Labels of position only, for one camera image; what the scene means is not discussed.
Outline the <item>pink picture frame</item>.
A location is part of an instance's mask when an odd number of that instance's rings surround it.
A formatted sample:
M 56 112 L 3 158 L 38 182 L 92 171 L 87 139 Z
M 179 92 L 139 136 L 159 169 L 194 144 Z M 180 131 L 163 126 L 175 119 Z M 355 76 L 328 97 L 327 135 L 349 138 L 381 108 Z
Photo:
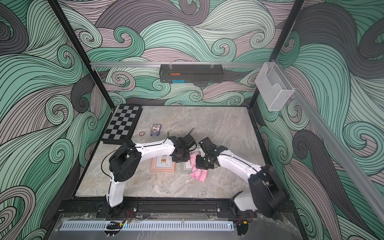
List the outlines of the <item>pink picture frame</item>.
M 162 155 L 152 159 L 151 172 L 173 173 L 175 171 L 175 163 L 171 156 Z

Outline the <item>aluminium rail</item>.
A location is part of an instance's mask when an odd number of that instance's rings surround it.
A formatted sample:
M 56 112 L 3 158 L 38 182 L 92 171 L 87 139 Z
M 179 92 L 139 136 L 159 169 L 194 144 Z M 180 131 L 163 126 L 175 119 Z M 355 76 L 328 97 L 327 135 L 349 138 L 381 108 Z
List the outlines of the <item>aluminium rail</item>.
M 160 68 L 161 65 L 168 65 L 172 68 L 175 65 L 208 65 L 213 67 L 221 65 L 223 68 L 261 68 L 264 62 L 90 62 L 92 68 Z
M 310 122 L 321 133 L 324 142 L 328 146 L 333 156 L 339 161 L 343 169 L 348 173 L 353 183 L 359 189 L 361 194 L 367 200 L 368 204 L 375 212 L 381 223 L 384 222 L 384 198 L 373 181 L 364 172 L 360 165 L 355 161 L 352 154 L 345 148 L 337 135 L 331 130 L 320 114 L 305 98 L 303 91 L 299 89 L 294 81 L 289 77 L 281 64 L 272 61 L 277 65 L 286 82 L 294 89 L 292 96 L 301 106 L 303 112 L 307 115 Z

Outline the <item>black grey chessboard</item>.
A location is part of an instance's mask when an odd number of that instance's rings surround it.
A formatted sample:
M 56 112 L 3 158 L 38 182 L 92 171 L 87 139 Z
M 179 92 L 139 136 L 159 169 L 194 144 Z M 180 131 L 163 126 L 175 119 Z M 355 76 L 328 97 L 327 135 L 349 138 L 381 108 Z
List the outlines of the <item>black grey chessboard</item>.
M 143 109 L 141 106 L 120 105 L 101 140 L 104 144 L 122 145 L 132 138 Z

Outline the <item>black wall shelf tray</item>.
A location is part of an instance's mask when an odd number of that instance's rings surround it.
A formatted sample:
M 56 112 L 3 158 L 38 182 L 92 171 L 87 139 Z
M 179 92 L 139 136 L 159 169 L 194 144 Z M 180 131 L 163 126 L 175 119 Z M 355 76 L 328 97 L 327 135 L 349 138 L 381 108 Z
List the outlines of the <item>black wall shelf tray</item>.
M 210 67 L 208 65 L 161 65 L 159 70 L 162 83 L 169 84 L 208 84 L 220 83 L 224 79 L 224 70 L 221 65 Z

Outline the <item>clear acrylic wall holder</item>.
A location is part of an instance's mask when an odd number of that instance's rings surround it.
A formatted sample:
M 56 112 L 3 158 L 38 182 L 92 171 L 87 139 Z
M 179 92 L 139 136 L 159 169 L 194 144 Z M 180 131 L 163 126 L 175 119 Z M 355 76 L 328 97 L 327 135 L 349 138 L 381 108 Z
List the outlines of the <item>clear acrylic wall holder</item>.
M 284 68 L 275 62 L 263 64 L 255 83 L 270 112 L 280 111 L 295 92 Z

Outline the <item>aluminium back rail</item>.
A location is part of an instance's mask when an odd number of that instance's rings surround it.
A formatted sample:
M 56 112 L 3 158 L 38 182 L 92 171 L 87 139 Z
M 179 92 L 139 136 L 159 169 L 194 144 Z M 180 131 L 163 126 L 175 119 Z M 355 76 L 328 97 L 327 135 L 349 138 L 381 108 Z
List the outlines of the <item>aluminium back rail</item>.
M 223 68 L 261 68 L 264 62 L 90 62 L 92 68 L 160 68 L 161 65 L 168 65 L 172 68 L 175 65 L 208 65 L 213 67 L 221 65 Z

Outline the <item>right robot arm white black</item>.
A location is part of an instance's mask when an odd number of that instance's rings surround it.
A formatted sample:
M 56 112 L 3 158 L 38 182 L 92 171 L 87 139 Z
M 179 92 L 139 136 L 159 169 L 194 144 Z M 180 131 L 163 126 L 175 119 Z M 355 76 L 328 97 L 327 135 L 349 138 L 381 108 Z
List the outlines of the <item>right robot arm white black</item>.
M 235 173 L 249 185 L 247 192 L 233 197 L 235 209 L 257 211 L 273 218 L 290 197 L 276 170 L 271 165 L 260 166 L 235 155 L 224 146 L 217 146 L 209 138 L 199 142 L 200 156 L 196 158 L 198 169 L 223 167 Z

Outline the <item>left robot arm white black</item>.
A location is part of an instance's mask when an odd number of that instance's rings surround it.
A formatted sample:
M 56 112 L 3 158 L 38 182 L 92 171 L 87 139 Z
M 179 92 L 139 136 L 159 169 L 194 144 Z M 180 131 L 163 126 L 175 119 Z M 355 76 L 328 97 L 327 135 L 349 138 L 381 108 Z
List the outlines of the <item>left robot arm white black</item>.
M 195 139 L 187 134 L 184 137 L 170 136 L 166 139 L 135 144 L 127 140 L 109 159 L 110 186 L 106 200 L 111 208 L 122 204 L 124 199 L 125 182 L 136 172 L 142 161 L 160 156 L 170 156 L 176 163 L 190 159 L 190 152 L 197 148 Z

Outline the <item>aluminium right side rail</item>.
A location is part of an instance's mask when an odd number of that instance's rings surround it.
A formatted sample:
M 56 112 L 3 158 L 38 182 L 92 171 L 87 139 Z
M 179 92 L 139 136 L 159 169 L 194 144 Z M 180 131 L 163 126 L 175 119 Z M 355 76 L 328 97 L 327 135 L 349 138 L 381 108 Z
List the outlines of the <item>aluminium right side rail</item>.
M 373 181 L 364 172 L 360 165 L 355 161 L 352 154 L 345 148 L 337 135 L 331 130 L 320 114 L 305 98 L 303 91 L 299 89 L 294 81 L 289 77 L 281 64 L 272 61 L 277 65 L 286 82 L 294 89 L 292 96 L 301 106 L 303 112 L 307 115 L 310 122 L 321 133 L 324 142 L 328 146 L 333 156 L 339 161 L 343 169 L 348 173 L 353 183 L 359 189 L 361 194 L 367 200 L 368 204 L 375 212 L 381 223 L 384 222 L 384 198 Z

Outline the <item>pink cloth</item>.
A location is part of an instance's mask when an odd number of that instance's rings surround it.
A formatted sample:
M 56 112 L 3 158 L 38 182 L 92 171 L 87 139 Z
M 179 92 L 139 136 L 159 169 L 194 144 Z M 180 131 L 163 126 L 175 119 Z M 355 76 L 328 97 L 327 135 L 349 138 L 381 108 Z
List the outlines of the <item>pink cloth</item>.
M 207 178 L 208 171 L 197 168 L 196 159 L 200 156 L 200 153 L 193 153 L 190 156 L 190 163 L 192 166 L 192 172 L 190 176 L 198 182 L 204 182 Z

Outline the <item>green picture frame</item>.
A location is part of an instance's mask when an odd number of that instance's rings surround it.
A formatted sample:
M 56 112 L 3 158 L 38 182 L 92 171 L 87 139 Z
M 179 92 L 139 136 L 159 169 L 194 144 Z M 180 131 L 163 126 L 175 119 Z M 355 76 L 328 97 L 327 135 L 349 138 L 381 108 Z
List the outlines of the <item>green picture frame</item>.
M 191 161 L 183 162 L 181 166 L 181 173 L 182 174 L 190 174 L 193 172 L 193 167 L 191 165 Z

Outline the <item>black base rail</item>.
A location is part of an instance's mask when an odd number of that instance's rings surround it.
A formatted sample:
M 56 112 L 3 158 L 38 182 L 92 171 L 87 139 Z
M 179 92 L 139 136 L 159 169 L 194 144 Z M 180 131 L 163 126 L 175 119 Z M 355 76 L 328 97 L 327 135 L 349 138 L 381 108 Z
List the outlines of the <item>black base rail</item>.
M 143 219 L 152 214 L 203 214 L 208 217 L 239 219 L 256 217 L 262 213 L 258 210 L 241 211 L 230 199 L 130 197 L 125 197 L 120 205 L 113 208 L 104 197 L 75 198 L 62 201 L 58 212 L 90 213 L 105 219 Z

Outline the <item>playing card box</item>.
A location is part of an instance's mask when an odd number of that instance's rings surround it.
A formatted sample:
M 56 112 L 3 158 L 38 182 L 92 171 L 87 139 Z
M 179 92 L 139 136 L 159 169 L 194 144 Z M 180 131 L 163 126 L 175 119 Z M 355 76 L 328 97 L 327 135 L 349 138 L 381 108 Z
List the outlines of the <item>playing card box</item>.
M 161 124 L 153 124 L 150 132 L 150 136 L 159 136 L 161 132 L 162 125 Z

